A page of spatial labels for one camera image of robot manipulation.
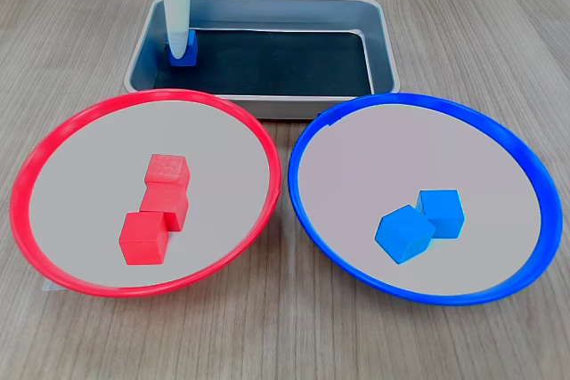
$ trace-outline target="blue cube in gripper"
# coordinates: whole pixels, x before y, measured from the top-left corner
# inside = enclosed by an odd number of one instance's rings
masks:
[[[385,215],[376,232],[376,242],[398,263],[428,249],[436,227],[411,205]]]
[[[196,60],[198,58],[198,38],[196,37],[196,31],[190,30],[188,32],[188,47],[181,59],[176,59],[175,56],[170,51],[170,46],[168,49],[168,60],[171,66],[175,67],[193,67],[196,65]]]
[[[458,191],[421,190],[416,209],[436,227],[434,238],[456,239],[459,237],[465,222],[465,215]]]

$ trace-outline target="stacked red cubes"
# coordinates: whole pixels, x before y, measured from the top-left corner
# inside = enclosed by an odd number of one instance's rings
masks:
[[[138,213],[128,213],[118,240],[130,265],[162,264],[168,233],[182,231],[188,212],[190,168],[183,156],[152,155]]]

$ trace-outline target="table surface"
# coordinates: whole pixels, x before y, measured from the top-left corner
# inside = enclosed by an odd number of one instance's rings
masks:
[[[410,303],[320,252],[297,221],[286,174],[266,231],[209,279],[140,300],[43,291],[12,239],[12,183],[62,120],[124,91],[151,1],[0,0],[0,378],[567,378],[566,231],[548,271],[510,298]],[[570,0],[377,1],[402,91],[458,101],[509,127],[567,206]],[[266,123],[283,173],[305,125]]]

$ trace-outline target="blue plate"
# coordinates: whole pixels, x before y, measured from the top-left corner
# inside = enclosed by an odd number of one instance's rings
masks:
[[[399,287],[393,287],[377,280],[357,268],[334,253],[319,236],[309,220],[301,197],[299,197],[298,170],[305,152],[305,148],[311,139],[325,126],[333,125],[341,118],[360,109],[381,104],[406,104],[439,111],[451,117],[455,117],[476,129],[485,133],[502,148],[504,148],[525,171],[526,176],[533,185],[538,198],[541,211],[541,230],[538,243],[529,259],[513,276],[500,284],[484,291],[464,295],[426,295],[415,293]],[[416,301],[419,303],[440,305],[469,305],[489,303],[499,300],[508,295],[515,294],[524,287],[530,285],[548,268],[554,258],[560,240],[562,239],[562,205],[556,186],[540,159],[531,149],[516,135],[491,118],[452,101],[442,100],[427,95],[413,93],[390,93],[359,97],[351,101],[343,102],[332,109],[326,110],[319,115],[301,134],[289,161],[289,194],[291,202],[299,221],[305,228],[314,243],[341,268],[373,287],[385,291],[391,295]]]

